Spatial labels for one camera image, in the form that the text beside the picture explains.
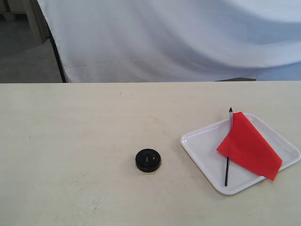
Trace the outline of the red flag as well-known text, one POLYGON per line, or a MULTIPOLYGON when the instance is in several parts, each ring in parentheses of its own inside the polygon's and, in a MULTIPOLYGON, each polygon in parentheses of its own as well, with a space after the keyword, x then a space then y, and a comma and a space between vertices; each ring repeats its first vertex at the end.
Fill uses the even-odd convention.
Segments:
POLYGON ((228 185, 230 161, 259 176, 274 180, 283 160, 242 112, 229 109, 230 131, 217 147, 227 157, 224 185, 228 185))

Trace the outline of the black round flag base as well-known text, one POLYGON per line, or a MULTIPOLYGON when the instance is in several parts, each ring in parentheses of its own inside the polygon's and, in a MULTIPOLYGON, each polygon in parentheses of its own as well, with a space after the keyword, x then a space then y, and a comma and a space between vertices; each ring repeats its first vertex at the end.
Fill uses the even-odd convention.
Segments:
POLYGON ((135 157, 136 167, 145 173, 155 172, 161 165, 161 156, 154 149, 142 149, 135 157))

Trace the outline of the white plastic tray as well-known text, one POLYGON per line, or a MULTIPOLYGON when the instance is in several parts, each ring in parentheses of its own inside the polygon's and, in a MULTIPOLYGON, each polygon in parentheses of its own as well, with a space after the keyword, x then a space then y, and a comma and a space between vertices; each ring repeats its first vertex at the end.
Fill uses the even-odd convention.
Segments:
MULTIPOLYGON (((246 113, 245 115, 282 159, 281 170, 292 166, 301 159, 300 151, 268 124, 253 114, 246 113)), ((234 195, 265 179, 235 163, 230 163, 228 185, 224 185, 226 157, 218 153, 217 147, 224 140, 229 129, 229 120, 225 119, 186 133, 181 137, 181 145, 184 150, 215 190, 224 195, 234 195)))

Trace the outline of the white backdrop cloth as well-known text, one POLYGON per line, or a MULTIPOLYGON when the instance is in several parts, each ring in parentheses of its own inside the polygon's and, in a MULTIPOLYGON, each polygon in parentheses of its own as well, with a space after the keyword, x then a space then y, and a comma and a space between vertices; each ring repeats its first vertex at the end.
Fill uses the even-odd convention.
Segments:
POLYGON ((298 0, 41 0, 70 82, 297 81, 298 0))

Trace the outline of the black backdrop stand pole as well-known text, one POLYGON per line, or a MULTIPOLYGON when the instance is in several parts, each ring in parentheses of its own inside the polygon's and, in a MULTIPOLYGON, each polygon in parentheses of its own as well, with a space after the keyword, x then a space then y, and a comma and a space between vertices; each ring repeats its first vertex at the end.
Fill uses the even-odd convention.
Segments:
POLYGON ((53 49, 53 52, 54 52, 54 55, 55 55, 55 60, 56 60, 57 66, 58 66, 58 70, 59 70, 62 82, 66 83, 67 79, 65 77, 65 72, 64 72, 64 69, 63 69, 62 61, 61 61, 61 58, 59 56, 57 46, 55 44, 55 40, 54 40, 53 35, 52 35, 49 28, 48 28, 48 33, 49 33, 50 43, 51 43, 51 46, 52 46, 52 49, 53 49))

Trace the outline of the beige wooden cabinet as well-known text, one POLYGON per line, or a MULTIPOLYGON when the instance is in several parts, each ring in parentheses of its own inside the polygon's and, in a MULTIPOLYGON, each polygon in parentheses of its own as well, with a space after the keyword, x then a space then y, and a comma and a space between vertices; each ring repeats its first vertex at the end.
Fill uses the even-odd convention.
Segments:
POLYGON ((17 15, 26 15, 35 41, 43 44, 49 38, 48 25, 37 0, 0 0, 0 14, 8 22, 15 21, 17 15))

